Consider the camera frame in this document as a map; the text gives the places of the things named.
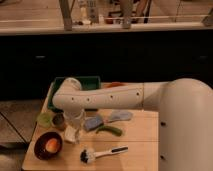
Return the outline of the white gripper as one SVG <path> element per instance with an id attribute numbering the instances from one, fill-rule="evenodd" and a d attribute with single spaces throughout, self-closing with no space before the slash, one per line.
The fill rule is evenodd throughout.
<path id="1" fill-rule="evenodd" d="M 85 111 L 80 110 L 79 113 L 76 115 L 74 115 L 73 113 L 65 112 L 64 118 L 67 126 L 71 126 L 76 130 L 76 142 L 78 142 L 80 139 L 80 131 L 85 120 Z"/>

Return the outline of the orange object behind arm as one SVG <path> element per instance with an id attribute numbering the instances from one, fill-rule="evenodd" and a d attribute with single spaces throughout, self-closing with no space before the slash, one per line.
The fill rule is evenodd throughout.
<path id="1" fill-rule="evenodd" d="M 106 88 L 111 88 L 111 87 L 118 87 L 118 86 L 124 86 L 125 84 L 124 83 L 121 83 L 121 82 L 111 82 L 110 84 L 108 84 L 106 86 Z"/>

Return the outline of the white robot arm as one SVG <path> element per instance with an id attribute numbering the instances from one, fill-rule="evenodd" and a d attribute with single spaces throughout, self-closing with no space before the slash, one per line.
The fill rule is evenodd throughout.
<path id="1" fill-rule="evenodd" d="M 191 78 L 83 90 L 64 80 L 52 98 L 74 126 L 85 109 L 131 109 L 159 115 L 158 171 L 213 171 L 213 88 Z"/>

